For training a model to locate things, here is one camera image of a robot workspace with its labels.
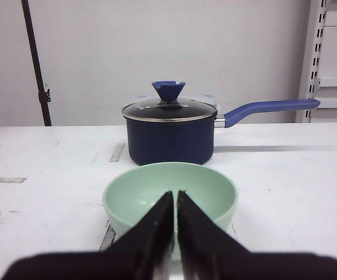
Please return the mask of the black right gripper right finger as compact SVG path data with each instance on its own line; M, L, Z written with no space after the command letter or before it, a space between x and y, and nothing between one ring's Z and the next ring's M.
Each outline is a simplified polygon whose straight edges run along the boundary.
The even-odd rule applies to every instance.
M313 253L253 253L179 191L178 243L185 279L337 279L337 259Z

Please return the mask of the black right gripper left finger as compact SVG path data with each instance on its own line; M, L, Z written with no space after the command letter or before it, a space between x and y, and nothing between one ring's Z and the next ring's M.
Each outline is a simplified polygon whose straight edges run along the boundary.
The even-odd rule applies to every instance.
M173 249L173 194L168 191L105 251L21 258L3 279L168 279Z

